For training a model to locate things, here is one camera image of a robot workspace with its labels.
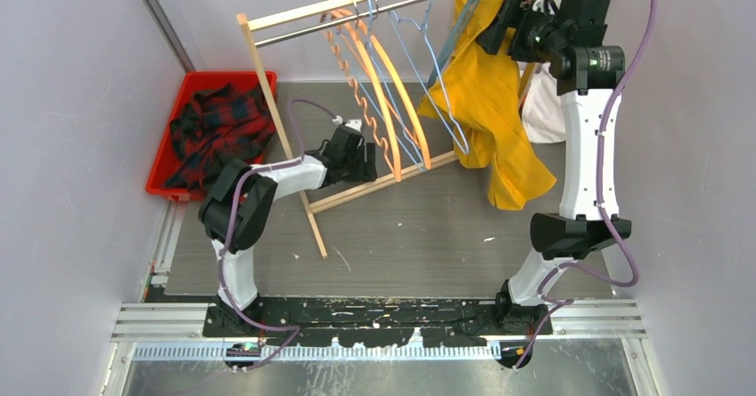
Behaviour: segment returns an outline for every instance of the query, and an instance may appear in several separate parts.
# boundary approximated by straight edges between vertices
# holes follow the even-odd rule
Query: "yellow jacket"
[[[455,1],[457,17],[465,2]],[[468,169],[491,164],[491,204],[499,209],[521,210],[527,201],[551,189],[556,179],[533,152],[520,121],[520,69],[505,54],[512,32],[508,32],[497,55],[486,54],[475,44],[475,38],[494,20],[502,2],[480,1],[456,44],[443,80],[452,116],[470,145],[467,155],[455,145],[459,161]],[[438,81],[430,89],[430,98],[448,113]],[[438,118],[428,100],[427,96],[423,98],[418,113]]]

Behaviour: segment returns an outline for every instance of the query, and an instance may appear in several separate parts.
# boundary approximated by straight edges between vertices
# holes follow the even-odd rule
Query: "black mounting plate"
[[[344,347],[357,342],[368,348],[402,346],[416,328],[424,347],[485,346],[484,336],[491,335],[522,335],[525,341],[537,325],[522,318],[502,318],[494,300],[258,297],[244,312],[266,325],[300,326],[292,344],[304,347],[331,346],[333,338]],[[547,323],[542,334],[551,332]],[[264,336],[271,345],[280,345],[289,335],[260,332],[220,299],[210,304],[202,334]]]

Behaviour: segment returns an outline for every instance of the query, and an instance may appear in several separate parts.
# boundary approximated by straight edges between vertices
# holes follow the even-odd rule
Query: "blue hanger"
[[[447,62],[451,57],[452,52],[454,51],[456,42],[459,40],[459,36],[462,35],[462,32],[467,27],[467,23],[470,22],[470,19],[472,18],[473,13],[475,12],[475,9],[478,7],[478,4],[480,2],[481,0],[467,0],[467,2],[464,3],[464,7],[462,7],[462,11],[459,13],[459,17],[457,17],[456,23],[454,24],[454,27],[452,28],[447,41],[444,43],[444,46],[441,47],[439,57],[436,59],[439,62],[439,68],[443,68],[447,65]],[[436,82],[436,78],[439,76],[439,73],[440,70],[433,68],[431,75],[428,77],[428,83],[425,84],[428,88],[431,88]]]
[[[370,57],[370,61],[375,67],[375,71],[378,73],[378,76],[381,78],[381,82],[385,86],[384,89],[386,93],[388,94],[391,105],[394,107],[394,110],[396,110],[397,112],[397,116],[399,117],[399,124],[401,125],[400,131],[402,132],[402,136],[409,142],[409,144],[412,145],[413,149],[415,149],[415,153],[411,153],[410,151],[408,151],[404,143],[401,142],[401,139],[397,138],[397,140],[401,143],[402,149],[404,149],[405,153],[407,153],[407,155],[409,156],[409,159],[416,166],[424,170],[425,167],[423,165],[423,156],[420,150],[417,148],[417,144],[415,144],[415,140],[413,140],[412,137],[410,137],[407,134],[407,126],[405,125],[404,120],[402,119],[401,108],[397,106],[397,101],[396,99],[394,99],[394,94],[391,92],[391,89],[389,88],[388,80],[386,79],[385,75],[383,74],[383,71],[381,70],[381,65],[375,59],[373,42],[370,40],[370,37],[373,35],[373,21],[375,20],[375,11],[378,10],[378,0],[375,0],[375,9],[373,8],[373,2],[371,0],[366,0],[366,1],[367,1],[368,11],[370,12],[370,16],[367,21],[367,35],[364,41],[365,49],[367,50],[367,55],[368,57]],[[366,93],[366,97],[370,100],[370,103],[373,103],[373,98],[366,92],[366,89],[362,86],[362,82],[360,82],[359,80],[357,82],[359,82],[359,85],[362,87],[363,92]],[[374,109],[381,116],[381,120],[383,120],[383,113],[378,111],[378,108],[375,105],[374,105]]]
[[[444,123],[444,127],[446,127],[447,131],[451,135],[452,139],[454,139],[454,143],[457,145],[457,147],[465,154],[467,154],[470,151],[470,145],[467,144],[467,139],[462,135],[462,128],[459,127],[459,123],[454,119],[454,117],[451,115],[451,104],[448,99],[447,94],[447,88],[444,85],[443,80],[440,81],[441,84],[441,91],[444,93],[444,99],[446,99],[447,102],[447,117],[448,119],[454,124],[454,127],[456,128],[456,132],[459,133],[459,135],[462,137],[462,140],[460,141],[457,139],[457,136],[454,133],[454,129],[449,126],[447,123],[447,117],[444,117],[443,113],[439,109],[438,106],[436,106],[436,103],[431,100],[431,94],[428,91],[428,87],[423,83],[423,77],[420,76],[420,72],[417,70],[415,63],[412,61],[412,56],[409,55],[409,51],[407,50],[407,45],[404,43],[404,40],[401,38],[401,35],[399,34],[399,29],[397,28],[397,24],[401,23],[402,21],[409,21],[413,25],[415,25],[415,28],[420,31],[420,33],[423,34],[423,39],[425,40],[425,45],[428,47],[428,51],[431,52],[431,58],[433,59],[433,66],[435,67],[435,70],[437,72],[440,72],[439,63],[436,61],[436,57],[433,53],[433,46],[431,45],[431,40],[428,38],[428,22],[431,17],[431,8],[433,7],[433,0],[428,1],[428,7],[425,8],[425,15],[423,17],[423,24],[417,24],[417,21],[414,21],[412,19],[403,19],[400,18],[396,11],[392,11],[390,13],[390,21],[391,26],[394,28],[394,32],[396,32],[397,37],[399,38],[399,43],[401,44],[402,49],[404,50],[404,54],[407,55],[407,59],[409,60],[410,66],[412,66],[412,70],[415,71],[415,75],[417,76],[417,79],[420,81],[420,85],[423,87],[423,90],[425,91],[425,95],[428,95],[428,102],[433,106],[433,109],[436,110],[436,113],[439,115],[439,118],[441,119],[441,122]]]

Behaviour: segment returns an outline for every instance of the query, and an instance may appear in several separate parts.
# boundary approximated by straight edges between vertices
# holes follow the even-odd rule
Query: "metal rail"
[[[257,338],[204,338],[207,302],[123,304],[111,342],[256,342]],[[646,338],[632,300],[584,300],[552,316],[554,334],[540,339]],[[489,341],[520,341],[521,335],[492,334]]]
[[[283,42],[283,41],[286,41],[286,40],[289,40],[289,39],[294,39],[296,37],[302,37],[302,36],[305,36],[305,35],[309,35],[310,33],[315,33],[315,32],[318,32],[320,30],[329,29],[329,28],[332,28],[334,26],[339,26],[340,24],[344,24],[344,23],[348,23],[350,21],[361,19],[363,17],[369,16],[371,13],[372,14],[376,14],[376,15],[377,14],[382,14],[384,12],[393,11],[393,10],[396,10],[398,8],[403,8],[405,6],[409,6],[409,5],[412,5],[412,4],[418,4],[418,3],[421,3],[421,2],[425,2],[425,1],[427,1],[427,0],[406,0],[406,1],[401,1],[401,2],[397,2],[395,4],[388,4],[388,5],[380,5],[380,2],[378,2],[378,8],[375,11],[373,11],[373,12],[369,12],[369,11],[367,11],[367,12],[359,12],[357,14],[352,14],[352,15],[350,15],[348,17],[343,17],[343,18],[340,18],[338,20],[332,20],[332,21],[328,21],[328,22],[325,22],[325,23],[321,23],[321,24],[318,24],[316,26],[312,26],[310,28],[304,28],[304,29],[300,29],[300,30],[295,30],[295,31],[293,31],[291,33],[286,33],[286,34],[278,36],[278,37],[271,37],[270,39],[263,39],[263,40],[255,42],[255,46],[257,48],[261,48],[261,47],[266,46],[266,45],[277,44],[279,42]]]

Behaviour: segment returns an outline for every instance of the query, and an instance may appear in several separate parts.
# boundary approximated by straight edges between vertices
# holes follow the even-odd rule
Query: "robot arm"
[[[567,128],[565,180],[559,213],[537,213],[530,222],[532,250],[520,271],[497,297],[504,315],[539,319],[546,314],[545,295],[566,268],[614,243],[600,208],[612,217],[623,238],[631,223],[619,219],[614,191],[614,121],[601,121],[613,89],[624,74],[625,56],[602,42],[610,0],[505,0],[477,43],[488,54],[499,52],[508,29],[514,35],[505,50],[518,62],[549,62],[557,79]],[[604,138],[603,204],[596,204],[598,138]]]
[[[376,179],[375,144],[362,137],[362,121],[348,120],[336,128],[330,141],[303,157],[268,165],[229,162],[200,207],[200,221],[216,255],[226,243],[235,189],[242,176],[257,169],[242,186],[244,201],[235,216],[234,232],[224,258],[224,276],[236,304],[246,309],[258,296],[253,273],[254,244],[262,236],[275,200],[299,191],[319,189],[339,181]],[[230,305],[223,290],[218,296]]]

